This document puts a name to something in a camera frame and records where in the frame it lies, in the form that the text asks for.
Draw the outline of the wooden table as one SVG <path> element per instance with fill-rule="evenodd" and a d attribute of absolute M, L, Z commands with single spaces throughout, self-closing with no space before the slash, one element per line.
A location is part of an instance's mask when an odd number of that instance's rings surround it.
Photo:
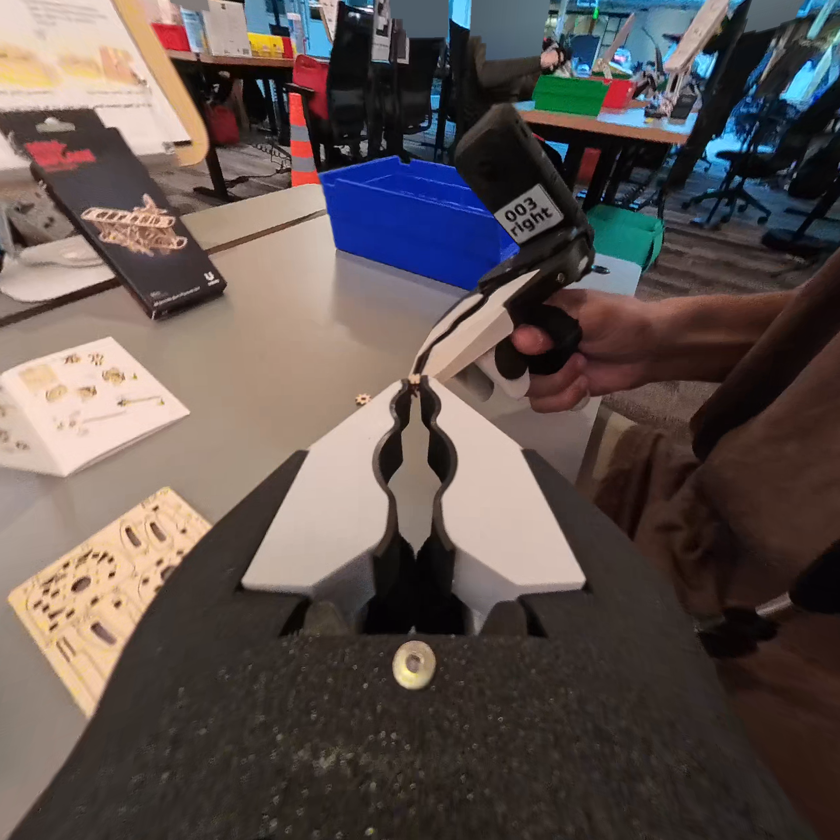
<path fill-rule="evenodd" d="M 535 134 L 546 141 L 590 148 L 613 141 L 681 146 L 688 141 L 700 115 L 692 112 L 685 120 L 650 119 L 641 102 L 632 103 L 624 111 L 601 110 L 595 116 L 543 111 L 534 105 L 533 101 L 525 101 L 516 108 Z"/>

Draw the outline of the person in brown shirt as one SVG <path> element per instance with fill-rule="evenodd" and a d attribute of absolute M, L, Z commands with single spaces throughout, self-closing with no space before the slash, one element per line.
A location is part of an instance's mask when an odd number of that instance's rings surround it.
<path fill-rule="evenodd" d="M 691 420 L 691 449 L 635 425 L 594 502 L 695 618 L 788 589 L 839 536 L 838 252 Z M 717 663 L 749 739 L 820 838 L 839 838 L 838 616 L 798 616 Z"/>

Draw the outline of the white stand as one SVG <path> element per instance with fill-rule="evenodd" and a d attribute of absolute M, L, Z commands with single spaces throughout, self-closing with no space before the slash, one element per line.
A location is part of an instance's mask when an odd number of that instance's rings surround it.
<path fill-rule="evenodd" d="M 112 280 L 112 271 L 94 248 L 84 237 L 73 235 L 6 256 L 1 291 L 17 302 L 38 303 Z"/>

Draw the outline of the black office chair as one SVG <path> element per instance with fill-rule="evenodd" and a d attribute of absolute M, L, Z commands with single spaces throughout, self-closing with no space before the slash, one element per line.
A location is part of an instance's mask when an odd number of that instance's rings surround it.
<path fill-rule="evenodd" d="M 405 138 L 432 126 L 433 84 L 446 41 L 410 39 L 406 64 L 376 63 L 373 34 L 372 12 L 339 3 L 327 79 L 332 138 L 349 146 L 366 140 L 366 160 L 409 162 L 416 155 L 405 149 Z"/>
<path fill-rule="evenodd" d="M 749 207 L 759 212 L 759 225 L 769 222 L 771 210 L 748 192 L 747 182 L 765 181 L 788 170 L 796 152 L 791 152 L 791 144 L 786 139 L 791 122 L 786 103 L 778 98 L 769 100 L 754 116 L 755 121 L 742 147 L 716 154 L 719 160 L 728 163 L 720 185 L 681 204 L 681 209 L 688 210 L 706 201 L 714 202 L 708 215 L 694 218 L 693 224 L 712 227 L 712 220 L 721 205 L 725 208 L 718 227 L 730 222 L 735 213 L 743 214 Z"/>

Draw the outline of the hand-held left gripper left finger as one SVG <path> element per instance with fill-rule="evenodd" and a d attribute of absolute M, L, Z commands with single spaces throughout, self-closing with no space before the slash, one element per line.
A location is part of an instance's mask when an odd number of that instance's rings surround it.
<path fill-rule="evenodd" d="M 330 602 L 376 632 L 412 625 L 412 548 L 389 482 L 403 463 L 407 380 L 387 386 L 306 451 L 242 587 Z"/>

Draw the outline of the person's right hand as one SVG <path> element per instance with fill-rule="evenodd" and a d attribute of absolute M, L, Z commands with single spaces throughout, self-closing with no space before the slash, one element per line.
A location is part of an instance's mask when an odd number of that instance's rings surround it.
<path fill-rule="evenodd" d="M 528 400 L 533 411 L 573 411 L 592 397 L 651 381 L 662 333 L 659 301 L 595 290 L 561 290 L 548 304 L 577 321 L 582 337 L 563 368 L 532 376 Z"/>

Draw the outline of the grey desk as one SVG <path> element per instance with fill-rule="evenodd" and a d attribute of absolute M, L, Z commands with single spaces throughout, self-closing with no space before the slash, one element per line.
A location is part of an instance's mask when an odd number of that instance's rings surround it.
<path fill-rule="evenodd" d="M 337 256 L 322 199 L 228 212 L 255 238 L 213 260 L 223 298 L 163 323 L 113 290 L 2 328 L 2 366 L 113 337 L 185 421 L 68 478 L 2 469 L 2 600 L 169 485 L 217 522 L 129 642 L 91 724 L 2 605 L 2 834 L 12 838 L 619 838 L 629 783 L 604 701 L 546 638 L 399 642 L 289 633 L 295 601 L 239 587 L 291 468 L 406 372 L 454 293 Z"/>

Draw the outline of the green floor bin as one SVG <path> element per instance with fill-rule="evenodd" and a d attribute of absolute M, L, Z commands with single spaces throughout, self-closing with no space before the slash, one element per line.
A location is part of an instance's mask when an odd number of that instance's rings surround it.
<path fill-rule="evenodd" d="M 599 256 L 632 262 L 645 272 L 658 258 L 665 239 L 665 223 L 617 206 L 599 204 L 587 214 Z"/>

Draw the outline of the green plastic bin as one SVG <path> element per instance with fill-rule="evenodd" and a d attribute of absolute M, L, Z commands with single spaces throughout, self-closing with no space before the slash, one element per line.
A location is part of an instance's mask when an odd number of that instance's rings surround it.
<path fill-rule="evenodd" d="M 597 117 L 611 82 L 603 78 L 541 76 L 532 100 L 536 110 Z"/>

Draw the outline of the white instruction leaflet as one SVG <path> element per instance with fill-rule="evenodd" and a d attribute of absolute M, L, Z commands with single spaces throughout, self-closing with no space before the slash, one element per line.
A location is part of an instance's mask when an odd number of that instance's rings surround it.
<path fill-rule="evenodd" d="M 113 338 L 1 376 L 1 465 L 68 477 L 187 417 L 189 410 Z"/>

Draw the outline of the plywood parts sheet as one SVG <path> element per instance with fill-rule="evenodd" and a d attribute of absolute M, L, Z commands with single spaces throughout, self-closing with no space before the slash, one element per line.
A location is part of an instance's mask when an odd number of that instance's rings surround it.
<path fill-rule="evenodd" d="M 10 592 L 9 605 L 86 718 L 148 607 L 211 527 L 165 487 Z"/>

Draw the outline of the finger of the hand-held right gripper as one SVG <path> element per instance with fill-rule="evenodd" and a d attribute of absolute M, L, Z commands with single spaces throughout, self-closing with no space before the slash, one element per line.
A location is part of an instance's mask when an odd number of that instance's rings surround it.
<path fill-rule="evenodd" d="M 425 375 L 447 382 L 513 331 L 508 303 L 527 285 L 527 274 L 489 294 L 472 292 L 436 324 L 425 340 Z"/>
<path fill-rule="evenodd" d="M 481 359 L 485 355 L 480 348 L 483 328 L 475 324 L 483 306 L 480 294 L 468 294 L 447 310 L 416 352 L 413 373 L 456 377 Z"/>

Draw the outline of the black model kit box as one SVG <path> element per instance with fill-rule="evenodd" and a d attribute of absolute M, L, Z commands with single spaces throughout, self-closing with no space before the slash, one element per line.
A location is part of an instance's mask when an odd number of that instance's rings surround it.
<path fill-rule="evenodd" d="M 25 112 L 30 170 L 152 320 L 223 296 L 227 282 L 116 128 L 92 110 Z"/>

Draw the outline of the orange traffic cone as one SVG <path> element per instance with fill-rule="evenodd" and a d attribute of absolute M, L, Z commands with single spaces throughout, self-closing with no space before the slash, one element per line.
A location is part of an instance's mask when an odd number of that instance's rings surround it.
<path fill-rule="evenodd" d="M 299 92 L 288 92 L 290 120 L 290 184 L 292 187 L 319 185 L 304 101 Z"/>

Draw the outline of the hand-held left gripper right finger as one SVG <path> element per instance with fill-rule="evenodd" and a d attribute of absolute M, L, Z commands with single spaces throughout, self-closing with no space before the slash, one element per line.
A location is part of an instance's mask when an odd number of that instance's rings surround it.
<path fill-rule="evenodd" d="M 581 592 L 585 573 L 520 446 L 432 377 L 423 377 L 427 461 L 440 482 L 427 541 L 438 585 L 477 634 L 523 596 Z"/>

